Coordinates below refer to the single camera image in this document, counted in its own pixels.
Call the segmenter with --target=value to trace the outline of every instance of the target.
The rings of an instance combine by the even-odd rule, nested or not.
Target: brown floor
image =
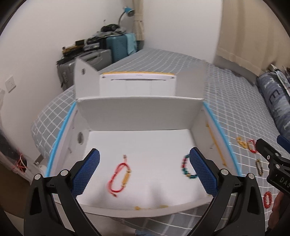
[[[15,216],[24,218],[29,182],[0,164],[0,204]]]

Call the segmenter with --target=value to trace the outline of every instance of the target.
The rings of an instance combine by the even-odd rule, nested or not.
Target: silver bolt
[[[62,170],[60,172],[60,175],[62,175],[62,176],[66,176],[67,174],[68,174],[68,171],[67,170]]]
[[[228,175],[228,174],[229,174],[228,170],[226,170],[226,169],[222,169],[220,172],[221,172],[223,175]]]
[[[255,178],[255,176],[252,173],[250,173],[248,176],[249,176],[250,179],[254,179]]]
[[[37,175],[34,176],[34,178],[35,178],[36,180],[40,179],[40,177],[41,177],[41,174],[37,174]]]

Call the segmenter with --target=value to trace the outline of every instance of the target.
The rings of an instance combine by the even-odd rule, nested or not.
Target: checkered bedsheet
[[[193,66],[199,61],[199,59],[180,53],[159,49],[143,49],[100,72],[153,71],[177,74],[182,68]],[[208,70],[204,92],[205,100],[219,121],[229,144],[234,150],[241,173],[243,176],[249,172],[254,173],[261,195],[263,196],[265,192],[270,191],[274,200],[278,190],[266,181],[269,173],[267,163],[261,155],[253,154],[243,149],[236,141],[237,136],[241,136],[246,140],[263,138],[277,149],[282,156],[289,158],[289,154],[276,143],[276,137],[279,132],[262,96],[256,86],[229,70],[217,68],[212,64],[208,64]],[[33,122],[31,127],[32,136],[36,147],[45,158],[49,158],[61,125],[74,100],[73,86],[52,100]],[[255,166],[257,158],[262,161],[264,169],[264,174],[261,177],[258,175]],[[226,223],[234,198],[235,196],[232,195],[218,228],[221,228]],[[204,205],[162,217],[116,220],[132,228],[146,229],[156,236],[184,236],[198,222],[206,207],[207,205]],[[272,207],[264,210],[265,227],[267,227]]]

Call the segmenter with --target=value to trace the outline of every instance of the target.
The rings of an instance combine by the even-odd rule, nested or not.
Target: lamp head
[[[134,16],[135,10],[130,7],[125,7],[124,11],[126,12],[127,16],[131,17]]]

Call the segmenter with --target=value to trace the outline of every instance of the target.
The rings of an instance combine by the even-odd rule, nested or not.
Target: beige curtain
[[[290,38],[262,0],[223,0],[217,55],[255,75],[290,64]]]
[[[143,0],[132,0],[135,10],[133,32],[136,35],[137,41],[145,40],[144,23],[143,23]]]

